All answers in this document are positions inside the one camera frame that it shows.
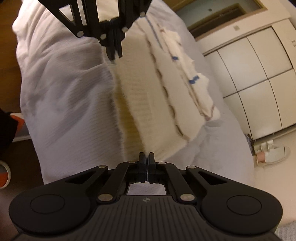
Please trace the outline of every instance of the beige floor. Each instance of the beige floor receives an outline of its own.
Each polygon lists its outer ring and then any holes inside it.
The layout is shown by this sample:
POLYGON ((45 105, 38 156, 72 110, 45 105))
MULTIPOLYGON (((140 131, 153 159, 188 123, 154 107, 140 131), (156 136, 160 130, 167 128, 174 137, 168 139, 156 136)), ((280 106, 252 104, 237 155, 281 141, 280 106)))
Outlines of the beige floor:
POLYGON ((296 220, 296 131, 274 140, 288 146, 291 154, 284 161, 255 168, 255 186, 274 195, 283 206, 280 225, 296 220))

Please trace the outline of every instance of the cream towel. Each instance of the cream towel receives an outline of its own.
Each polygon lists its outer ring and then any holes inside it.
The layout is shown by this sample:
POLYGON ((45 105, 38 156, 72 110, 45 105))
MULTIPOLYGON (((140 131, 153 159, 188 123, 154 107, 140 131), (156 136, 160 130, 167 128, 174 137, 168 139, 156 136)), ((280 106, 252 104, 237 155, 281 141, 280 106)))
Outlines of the cream towel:
POLYGON ((126 160, 154 152, 163 161, 193 140, 219 111, 196 73, 180 37, 149 14, 138 19, 122 42, 123 57, 112 67, 114 100, 126 160))

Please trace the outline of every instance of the wrinkled white fabric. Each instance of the wrinkled white fabric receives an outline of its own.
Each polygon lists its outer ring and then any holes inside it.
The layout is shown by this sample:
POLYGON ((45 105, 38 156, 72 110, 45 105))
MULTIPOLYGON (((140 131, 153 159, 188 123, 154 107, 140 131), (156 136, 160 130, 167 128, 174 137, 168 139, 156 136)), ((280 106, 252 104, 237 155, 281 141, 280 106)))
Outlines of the wrinkled white fabric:
MULTIPOLYGON (((166 161, 180 169, 194 164, 252 185, 254 168, 247 141, 194 38, 162 1, 153 0, 149 12, 181 36, 196 71, 210 79, 208 90, 221 112, 220 120, 207 122, 197 138, 166 161)), ((111 95, 114 81, 104 48, 96 39, 76 38, 37 0, 24 0, 13 30, 22 73, 21 109, 44 183, 97 165, 115 168, 123 156, 111 95)), ((130 193, 139 190, 133 184, 130 193)), ((150 191, 160 193, 160 188, 150 191)))

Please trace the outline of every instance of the drawer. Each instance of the drawer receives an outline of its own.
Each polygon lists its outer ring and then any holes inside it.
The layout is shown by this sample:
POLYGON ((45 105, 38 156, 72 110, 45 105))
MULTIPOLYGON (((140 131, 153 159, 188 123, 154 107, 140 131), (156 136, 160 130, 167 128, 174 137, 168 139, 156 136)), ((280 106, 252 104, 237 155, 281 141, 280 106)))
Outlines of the drawer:
POLYGON ((239 94, 235 93, 233 95, 230 95, 224 98, 224 101, 228 105, 234 116, 237 118, 243 133, 251 135, 246 113, 244 112, 244 107, 240 100, 239 94))
POLYGON ((283 128, 296 123, 296 74, 292 69, 270 79, 283 128))
POLYGON ((215 79, 220 87, 223 97, 235 93, 237 90, 219 53, 215 51, 207 55, 205 58, 213 70, 215 79))
POLYGON ((267 78, 292 69, 286 51, 272 28, 247 37, 254 48, 267 78))
POLYGON ((239 92, 253 139, 282 129, 276 99, 269 80, 239 92))
POLYGON ((249 40, 243 38, 218 50, 238 91, 267 79, 249 40))

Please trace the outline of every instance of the white blanket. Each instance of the white blanket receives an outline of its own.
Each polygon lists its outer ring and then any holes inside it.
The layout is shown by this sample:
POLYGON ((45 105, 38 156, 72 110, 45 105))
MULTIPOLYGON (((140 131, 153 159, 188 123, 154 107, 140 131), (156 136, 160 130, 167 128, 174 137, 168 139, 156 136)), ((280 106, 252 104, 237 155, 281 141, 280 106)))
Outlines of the white blanket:
MULTIPOLYGON (((196 70, 210 79, 209 93, 221 112, 220 120, 207 122, 193 141, 166 161, 180 169, 194 164, 252 185, 254 168, 247 141, 194 38, 162 1, 154 0, 149 12, 178 32, 196 70)), ((44 183, 101 164, 115 168, 123 156, 112 105, 114 80, 104 49, 96 39, 76 38, 37 0, 24 0, 13 30, 22 73, 21 109, 44 183)))

